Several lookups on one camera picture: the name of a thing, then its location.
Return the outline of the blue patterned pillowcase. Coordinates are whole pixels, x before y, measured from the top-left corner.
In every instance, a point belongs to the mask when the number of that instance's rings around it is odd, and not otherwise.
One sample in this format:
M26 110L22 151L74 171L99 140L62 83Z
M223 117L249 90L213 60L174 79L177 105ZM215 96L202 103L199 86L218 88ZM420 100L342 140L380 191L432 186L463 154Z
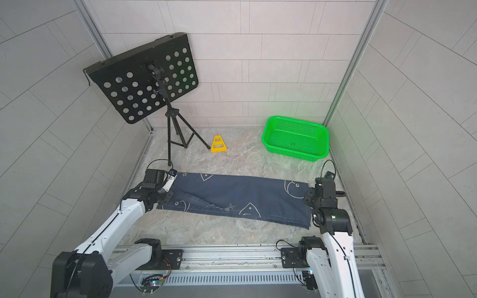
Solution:
M273 222L308 229L308 183L254 176L179 173L173 196L158 209Z

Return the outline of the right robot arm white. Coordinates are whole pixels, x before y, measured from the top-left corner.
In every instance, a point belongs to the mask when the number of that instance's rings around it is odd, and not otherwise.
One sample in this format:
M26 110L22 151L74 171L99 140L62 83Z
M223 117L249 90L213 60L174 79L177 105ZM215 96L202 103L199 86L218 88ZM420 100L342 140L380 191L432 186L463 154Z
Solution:
M346 210L338 208L335 182L316 178L303 202L312 211L312 223L319 237L303 237L299 257L313 272L322 298L363 298L365 296L357 262L353 228Z

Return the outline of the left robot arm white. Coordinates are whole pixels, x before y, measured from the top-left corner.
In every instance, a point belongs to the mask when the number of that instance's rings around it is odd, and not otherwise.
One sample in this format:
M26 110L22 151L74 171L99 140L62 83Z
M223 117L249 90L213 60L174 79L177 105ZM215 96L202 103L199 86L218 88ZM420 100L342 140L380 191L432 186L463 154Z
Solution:
M155 205L167 204L178 172L148 169L144 180L130 189L119 207L91 237L71 252L59 254L52 265L50 295L53 298L107 298L127 275L142 266L155 269L170 262L161 242L144 238L128 251L111 258L126 232Z

